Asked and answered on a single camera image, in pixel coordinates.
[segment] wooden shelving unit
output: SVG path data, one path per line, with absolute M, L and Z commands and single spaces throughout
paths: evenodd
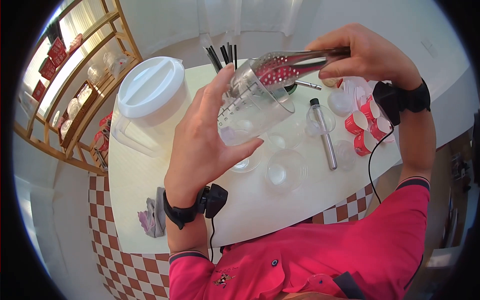
M 23 128 L 19 123 L 15 122 L 14 124 L 14 132 L 17 133 L 19 136 L 21 136 L 25 141 L 27 141 L 29 144 L 32 146 L 36 147 L 37 149 L 47 153 L 50 156 L 55 157 L 58 160 L 65 161 L 71 165 L 74 165 L 76 167 L 94 172 L 98 175 L 106 175 L 105 170 L 100 166 L 100 163 L 98 162 L 98 158 L 95 155 L 95 151 L 93 149 L 93 146 L 95 143 L 91 143 L 89 146 L 85 145 L 84 143 L 80 142 L 80 138 L 82 137 L 83 133 L 85 132 L 85 129 L 87 128 L 88 124 L 94 117 L 94 115 L 98 112 L 99 108 L 104 104 L 105 100 L 112 94 L 112 92 L 117 88 L 122 80 L 125 78 L 125 76 L 128 74 L 128 72 L 133 69 L 137 64 L 143 61 L 142 56 L 140 55 L 140 52 L 137 48 L 137 45 L 135 44 L 132 34 L 128 28 L 128 25 L 125 21 L 125 16 L 123 14 L 123 11 L 120 6 L 120 0 L 112 0 L 113 1 L 113 6 L 114 10 L 109 12 L 108 7 L 106 4 L 106 0 L 99 0 L 102 3 L 103 10 L 105 14 L 98 19 L 92 26 L 90 26 L 85 32 L 82 33 L 82 41 L 80 46 L 88 39 L 90 38 L 95 32 L 100 30 L 104 25 L 109 24 L 112 32 L 108 34 L 100 43 L 98 43 L 95 48 L 88 53 L 88 55 L 83 58 L 78 65 L 73 69 L 73 71 L 69 74 L 69 76 L 65 79 L 65 81 L 62 83 L 59 91 L 55 95 L 55 98 L 53 99 L 48 113 L 45 117 L 41 116 L 38 114 L 38 108 L 40 107 L 40 104 L 42 103 L 45 94 L 48 91 L 48 88 L 51 86 L 50 82 L 53 82 L 57 75 L 59 74 L 60 70 L 63 68 L 63 66 L 66 64 L 67 60 L 72 56 L 73 53 L 69 53 L 67 56 L 67 59 L 56 69 L 55 74 L 53 75 L 52 79 L 50 82 L 48 82 L 45 86 L 45 91 L 43 92 L 42 97 L 38 101 L 38 105 L 35 109 L 34 112 L 34 118 L 30 119 L 28 121 L 27 128 Z M 76 5 L 78 5 L 82 0 L 74 0 L 71 4 L 69 4 L 59 15 L 59 20 L 64 18 Z M 122 32 L 119 32 L 113 21 L 120 19 L 121 23 L 121 29 Z M 38 51 L 40 45 L 43 43 L 44 39 L 47 38 L 46 34 L 43 34 L 39 41 L 36 44 L 35 47 L 35 52 Z M 82 68 L 88 63 L 88 61 L 103 47 L 105 44 L 110 41 L 112 38 L 115 38 L 118 42 L 118 45 L 123 53 L 125 53 L 129 57 L 129 64 L 120 72 L 119 76 L 117 79 L 113 77 L 112 74 L 107 73 L 105 77 L 101 80 L 101 83 L 98 86 L 95 86 L 95 89 L 98 91 L 98 97 L 95 99 L 91 107 L 88 109 L 88 111 L 85 113 L 83 116 L 82 120 L 80 121 L 80 124 L 77 128 L 72 128 L 71 130 L 75 130 L 73 133 L 73 138 L 70 141 L 70 143 L 63 148 L 63 151 L 59 151 L 52 146 L 50 146 L 50 140 L 49 140 L 49 133 L 50 131 L 53 131 L 55 133 L 58 132 L 58 128 L 53 127 L 50 124 L 50 120 L 55 112 L 55 108 L 57 105 L 60 103 L 63 95 L 67 91 L 68 87 L 72 84 L 73 80 L 75 77 L 79 74 L 79 72 L 82 70 Z M 126 41 L 130 48 L 132 49 L 132 52 L 127 51 L 125 45 L 123 44 L 123 41 Z M 43 126 L 44 126 L 44 142 L 40 141 L 36 137 L 32 136 L 33 128 L 34 128 L 34 123 L 35 119 L 38 120 Z M 80 156 L 80 160 L 76 159 L 73 157 L 74 150 L 77 150 Z M 83 154 L 83 150 L 88 151 L 94 161 L 94 164 L 89 164 L 86 159 L 85 155 Z

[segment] towel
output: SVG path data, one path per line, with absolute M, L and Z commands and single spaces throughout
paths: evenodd
M 147 210 L 137 212 L 138 220 L 145 230 L 145 234 L 152 238 L 162 237 L 165 230 L 165 211 L 163 210 L 163 191 L 156 189 L 156 199 L 147 198 Z

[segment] checkered tile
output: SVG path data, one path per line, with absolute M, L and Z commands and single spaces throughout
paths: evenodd
M 372 186 L 369 184 L 347 199 L 315 215 L 313 222 L 331 224 L 362 219 L 372 196 Z M 90 205 L 88 225 L 92 248 L 105 288 L 115 299 L 168 299 L 168 253 L 137 254 L 121 251 L 113 220 L 107 177 L 90 174 L 88 202 Z
M 373 188 L 371 184 L 368 184 L 347 199 L 343 199 L 332 207 L 313 216 L 313 222 L 316 224 L 332 224 L 363 219 L 372 197 Z

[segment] pitcher lid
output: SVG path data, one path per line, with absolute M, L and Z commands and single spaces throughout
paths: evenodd
M 149 115 L 175 95 L 184 77 L 185 68 L 175 58 L 159 56 L 139 63 L 120 84 L 120 113 L 127 118 Z

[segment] pink polo shirt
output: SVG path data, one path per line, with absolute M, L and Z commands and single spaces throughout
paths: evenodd
M 272 299 L 281 291 L 347 298 L 335 280 L 346 272 L 361 298 L 402 299 L 422 261 L 429 200 L 428 181 L 409 178 L 359 221 L 293 225 L 227 246 L 216 266 L 200 252 L 176 253 L 170 299 Z

